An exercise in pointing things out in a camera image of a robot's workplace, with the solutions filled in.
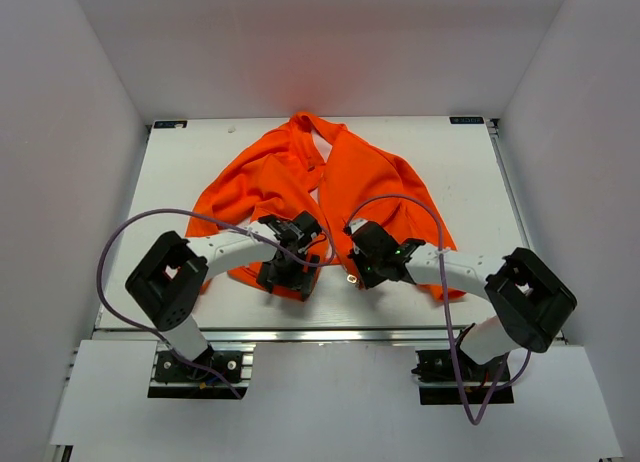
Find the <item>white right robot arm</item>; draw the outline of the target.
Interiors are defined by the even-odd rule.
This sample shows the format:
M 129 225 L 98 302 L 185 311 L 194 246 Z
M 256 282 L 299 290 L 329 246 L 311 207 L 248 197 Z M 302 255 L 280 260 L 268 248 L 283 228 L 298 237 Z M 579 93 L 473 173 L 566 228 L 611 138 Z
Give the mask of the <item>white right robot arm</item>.
M 380 224 L 364 219 L 350 223 L 346 233 L 353 243 L 349 258 L 367 289 L 386 281 L 438 285 L 489 301 L 495 315 L 466 330 L 451 356 L 453 372 L 466 381 L 513 350 L 546 352 L 577 307 L 571 290 L 527 248 L 491 258 L 415 238 L 399 243 Z

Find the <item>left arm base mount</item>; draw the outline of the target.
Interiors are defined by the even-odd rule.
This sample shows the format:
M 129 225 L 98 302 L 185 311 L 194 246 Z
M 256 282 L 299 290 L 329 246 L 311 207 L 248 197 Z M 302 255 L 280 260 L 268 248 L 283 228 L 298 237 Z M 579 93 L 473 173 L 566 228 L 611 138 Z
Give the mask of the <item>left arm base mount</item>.
M 159 345 L 152 363 L 147 397 L 180 400 L 240 400 L 248 390 L 253 349 L 242 345 L 211 348 L 185 363 Z

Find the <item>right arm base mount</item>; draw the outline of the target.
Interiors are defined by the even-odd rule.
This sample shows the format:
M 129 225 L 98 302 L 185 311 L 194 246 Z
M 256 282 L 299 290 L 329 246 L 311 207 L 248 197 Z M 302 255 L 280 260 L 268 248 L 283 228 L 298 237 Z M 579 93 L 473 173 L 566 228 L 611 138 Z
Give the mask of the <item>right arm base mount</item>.
M 458 392 L 453 358 L 444 331 L 424 331 L 426 338 L 414 340 L 416 362 L 411 377 L 418 387 L 421 406 L 458 406 L 463 402 Z M 485 365 L 474 365 L 462 355 L 458 356 L 461 380 L 468 404 L 480 408 L 499 373 L 502 357 Z

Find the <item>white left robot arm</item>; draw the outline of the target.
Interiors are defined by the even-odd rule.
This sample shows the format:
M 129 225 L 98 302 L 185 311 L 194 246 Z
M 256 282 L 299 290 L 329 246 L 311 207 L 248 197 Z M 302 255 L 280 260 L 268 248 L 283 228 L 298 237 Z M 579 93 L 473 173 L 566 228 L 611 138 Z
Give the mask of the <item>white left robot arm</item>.
M 250 278 L 260 289 L 306 300 L 312 291 L 320 257 L 310 252 L 321 226 L 308 212 L 292 220 L 267 215 L 241 232 L 183 238 L 162 234 L 125 282 L 129 295 L 153 327 L 179 354 L 177 369 L 188 380 L 205 378 L 211 368 L 222 370 L 192 312 L 201 288 L 210 279 L 256 263 Z

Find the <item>orange jacket with pink lining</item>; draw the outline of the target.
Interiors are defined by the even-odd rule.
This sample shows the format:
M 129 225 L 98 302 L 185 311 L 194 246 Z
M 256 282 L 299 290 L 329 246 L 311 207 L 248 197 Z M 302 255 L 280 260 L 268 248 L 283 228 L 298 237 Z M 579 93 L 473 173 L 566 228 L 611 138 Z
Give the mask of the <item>orange jacket with pink lining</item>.
M 207 217 L 229 224 L 273 214 L 293 219 L 306 211 L 331 233 L 331 242 L 312 248 L 349 274 L 356 266 L 343 228 L 351 214 L 373 220 L 398 242 L 422 239 L 452 249 L 455 242 L 431 195 L 411 165 L 310 113 L 299 112 L 241 152 L 204 189 L 186 235 L 218 233 Z

